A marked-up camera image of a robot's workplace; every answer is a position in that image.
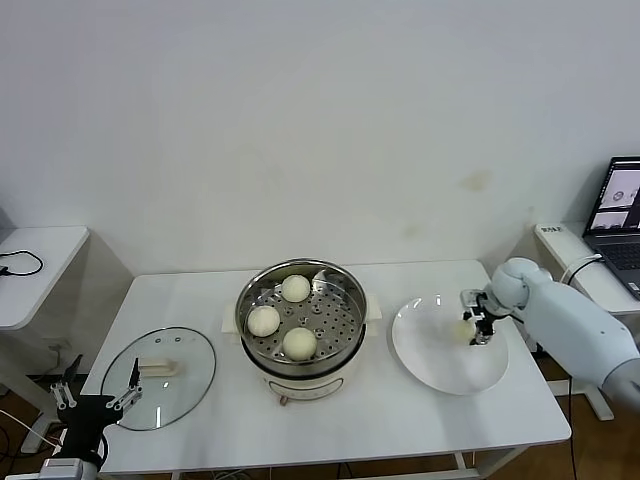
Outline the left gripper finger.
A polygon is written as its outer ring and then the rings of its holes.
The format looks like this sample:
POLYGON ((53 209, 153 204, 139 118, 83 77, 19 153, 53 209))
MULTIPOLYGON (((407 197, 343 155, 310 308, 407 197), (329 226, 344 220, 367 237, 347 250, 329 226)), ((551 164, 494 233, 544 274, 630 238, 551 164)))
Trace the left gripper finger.
POLYGON ((113 410, 127 410, 141 398, 142 392, 143 389, 140 386, 139 359, 136 358, 133 363, 127 388, 122 394, 109 401, 106 406, 113 410))
POLYGON ((77 405, 77 402, 73 396, 73 393, 69 387, 69 383, 72 382, 77 374, 78 368, 81 364, 83 355, 79 354, 74 361, 65 369, 61 378, 50 385, 50 392, 53 395, 56 407, 58 409, 70 409, 77 405))

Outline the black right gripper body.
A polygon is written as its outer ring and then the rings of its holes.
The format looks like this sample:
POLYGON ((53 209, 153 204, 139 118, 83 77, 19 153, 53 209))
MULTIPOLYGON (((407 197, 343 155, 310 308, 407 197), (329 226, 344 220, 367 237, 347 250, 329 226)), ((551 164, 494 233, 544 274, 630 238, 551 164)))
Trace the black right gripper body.
POLYGON ((487 318, 492 318, 493 320, 496 319, 495 296, 489 290, 463 290, 460 293, 460 301, 463 307, 463 313, 467 310, 472 312, 472 318, 469 321, 473 320, 476 316, 485 316, 487 318))

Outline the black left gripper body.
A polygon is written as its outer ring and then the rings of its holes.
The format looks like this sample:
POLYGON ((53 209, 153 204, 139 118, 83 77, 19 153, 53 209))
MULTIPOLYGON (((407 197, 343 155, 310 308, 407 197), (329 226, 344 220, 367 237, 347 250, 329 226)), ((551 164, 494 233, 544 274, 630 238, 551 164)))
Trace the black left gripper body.
POLYGON ((103 431, 116 423, 112 395, 80 395, 74 407, 57 409, 67 433, 60 454, 97 454, 103 431))

